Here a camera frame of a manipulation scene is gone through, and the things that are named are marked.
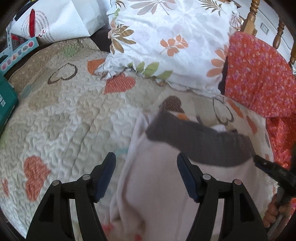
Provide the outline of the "right hand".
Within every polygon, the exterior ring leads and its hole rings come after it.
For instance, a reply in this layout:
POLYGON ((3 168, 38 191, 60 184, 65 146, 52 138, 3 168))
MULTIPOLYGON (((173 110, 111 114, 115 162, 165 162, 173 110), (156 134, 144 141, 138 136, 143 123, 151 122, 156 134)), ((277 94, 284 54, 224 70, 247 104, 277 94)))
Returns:
POLYGON ((286 226, 286 224, 288 223, 288 221, 291 217, 292 208, 291 208, 290 204, 277 207, 277 205, 276 205, 277 198, 278 198, 278 195, 275 194, 272 198, 272 201, 269 203, 268 208, 265 212, 264 218, 262 220, 265 228, 270 227, 270 225, 276 221, 276 217, 279 214, 283 214, 283 218, 281 220, 283 222, 283 224, 282 224, 283 226, 286 226))

